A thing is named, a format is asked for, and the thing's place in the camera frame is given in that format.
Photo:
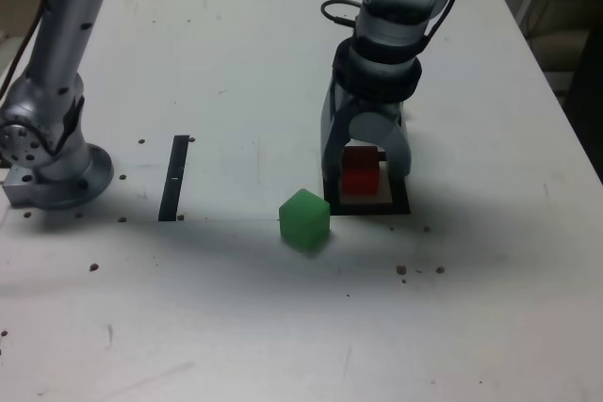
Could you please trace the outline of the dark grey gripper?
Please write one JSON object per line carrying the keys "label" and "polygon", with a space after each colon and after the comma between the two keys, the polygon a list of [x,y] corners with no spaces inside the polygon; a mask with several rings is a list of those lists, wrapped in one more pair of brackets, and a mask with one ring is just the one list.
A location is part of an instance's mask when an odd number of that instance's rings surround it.
{"label": "dark grey gripper", "polygon": [[401,103],[369,101],[347,93],[337,83],[330,85],[320,119],[320,164],[326,201],[339,200],[342,153],[350,138],[382,148],[393,178],[409,175],[412,153],[400,109]]}

